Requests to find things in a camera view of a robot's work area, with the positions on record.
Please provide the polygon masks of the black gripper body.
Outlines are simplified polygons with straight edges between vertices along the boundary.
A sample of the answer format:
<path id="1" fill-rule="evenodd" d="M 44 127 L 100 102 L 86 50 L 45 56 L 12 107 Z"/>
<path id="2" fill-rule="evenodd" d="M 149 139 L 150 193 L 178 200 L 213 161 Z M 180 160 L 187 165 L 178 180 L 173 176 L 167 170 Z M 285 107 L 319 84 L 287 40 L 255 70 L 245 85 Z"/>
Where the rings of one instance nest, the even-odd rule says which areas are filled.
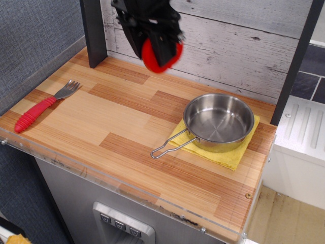
<path id="1" fill-rule="evenodd" d="M 170 1 L 111 1 L 116 9 L 117 19 L 124 31 L 150 35 L 165 35 L 169 40 L 181 42 L 180 14 Z"/>

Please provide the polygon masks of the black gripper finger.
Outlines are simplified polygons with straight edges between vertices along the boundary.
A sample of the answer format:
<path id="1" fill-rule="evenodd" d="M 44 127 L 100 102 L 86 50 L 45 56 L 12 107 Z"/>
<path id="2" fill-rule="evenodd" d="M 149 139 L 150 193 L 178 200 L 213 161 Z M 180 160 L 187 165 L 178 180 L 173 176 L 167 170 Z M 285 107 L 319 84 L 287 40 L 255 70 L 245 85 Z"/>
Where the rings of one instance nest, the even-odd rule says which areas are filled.
<path id="1" fill-rule="evenodd" d="M 151 45 L 159 67 L 171 66 L 178 61 L 176 42 L 166 34 L 151 34 Z"/>
<path id="2" fill-rule="evenodd" d="M 130 23 L 124 24 L 122 28 L 135 55 L 142 59 L 142 47 L 146 41 L 145 32 L 140 27 L 132 26 Z"/>

